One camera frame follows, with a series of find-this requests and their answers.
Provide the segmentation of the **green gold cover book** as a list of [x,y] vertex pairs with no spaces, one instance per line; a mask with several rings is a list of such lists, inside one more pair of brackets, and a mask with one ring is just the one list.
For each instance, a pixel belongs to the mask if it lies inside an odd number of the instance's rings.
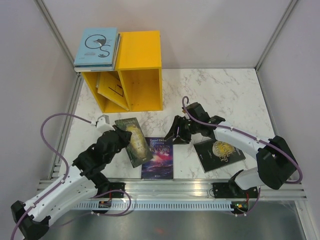
[[153,158],[137,118],[118,119],[115,121],[115,125],[121,130],[132,133],[130,143],[125,149],[133,168],[137,168]]

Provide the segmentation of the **purple galaxy cover book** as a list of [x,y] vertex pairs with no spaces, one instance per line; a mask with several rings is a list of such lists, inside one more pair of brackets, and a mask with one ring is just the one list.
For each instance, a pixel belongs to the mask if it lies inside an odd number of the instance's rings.
[[152,159],[141,167],[142,180],[172,180],[174,178],[174,149],[172,140],[147,137]]

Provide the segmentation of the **black Moon Sixpence book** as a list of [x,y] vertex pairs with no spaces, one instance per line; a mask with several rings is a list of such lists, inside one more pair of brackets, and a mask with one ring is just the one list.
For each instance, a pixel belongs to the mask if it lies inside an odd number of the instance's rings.
[[222,141],[209,139],[193,145],[205,173],[244,161],[244,153]]

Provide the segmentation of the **yellow thin book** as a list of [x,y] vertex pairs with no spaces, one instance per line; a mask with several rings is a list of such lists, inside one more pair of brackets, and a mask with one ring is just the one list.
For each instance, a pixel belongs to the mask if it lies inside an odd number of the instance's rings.
[[97,92],[126,111],[129,110],[125,92],[117,71],[100,72]]

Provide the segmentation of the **light blue Old Man book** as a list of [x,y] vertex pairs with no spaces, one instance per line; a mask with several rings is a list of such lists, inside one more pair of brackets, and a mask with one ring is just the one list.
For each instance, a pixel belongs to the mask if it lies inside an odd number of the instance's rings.
[[83,32],[74,60],[75,67],[110,67],[114,60],[118,29],[90,27]]

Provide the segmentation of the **grey thin book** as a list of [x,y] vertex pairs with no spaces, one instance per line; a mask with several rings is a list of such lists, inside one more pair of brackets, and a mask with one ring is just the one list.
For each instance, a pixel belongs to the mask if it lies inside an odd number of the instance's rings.
[[100,77],[101,77],[101,73],[98,72],[98,73],[97,73],[97,78],[96,78],[96,84],[95,84],[95,87],[96,87],[97,89],[99,88]]

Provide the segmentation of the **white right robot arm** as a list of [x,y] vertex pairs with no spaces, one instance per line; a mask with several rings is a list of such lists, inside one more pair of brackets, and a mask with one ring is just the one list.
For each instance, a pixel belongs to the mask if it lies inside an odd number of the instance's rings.
[[239,170],[228,181],[228,191],[240,197],[250,188],[267,186],[279,190],[283,184],[299,184],[302,171],[284,138],[254,136],[237,129],[220,116],[209,116],[198,102],[182,99],[184,116],[176,115],[165,140],[175,145],[189,144],[192,135],[201,134],[245,152],[257,162],[255,168]]

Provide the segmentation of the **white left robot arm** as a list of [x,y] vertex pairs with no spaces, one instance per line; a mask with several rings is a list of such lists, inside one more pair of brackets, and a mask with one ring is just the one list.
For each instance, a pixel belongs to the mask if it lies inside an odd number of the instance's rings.
[[16,223],[11,239],[20,231],[26,240],[39,240],[50,227],[78,203],[103,198],[111,193],[127,193],[110,187],[110,181],[102,170],[113,157],[126,148],[132,133],[117,126],[104,132],[85,151],[80,153],[66,168],[65,174],[56,179],[45,190],[23,202],[17,200],[11,205],[13,220]]

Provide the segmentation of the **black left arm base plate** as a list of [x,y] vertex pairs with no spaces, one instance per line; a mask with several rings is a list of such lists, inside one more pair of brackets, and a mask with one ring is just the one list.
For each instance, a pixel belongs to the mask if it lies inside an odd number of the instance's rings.
[[123,198],[124,194],[119,191],[125,191],[126,184],[124,182],[110,182],[98,189],[97,195],[101,195],[101,198]]

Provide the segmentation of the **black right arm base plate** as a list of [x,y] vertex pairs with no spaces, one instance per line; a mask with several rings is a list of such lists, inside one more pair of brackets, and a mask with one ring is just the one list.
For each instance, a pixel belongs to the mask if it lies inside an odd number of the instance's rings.
[[257,187],[243,190],[236,184],[228,182],[214,182],[212,188],[216,199],[246,199],[247,197],[256,199],[259,192]]

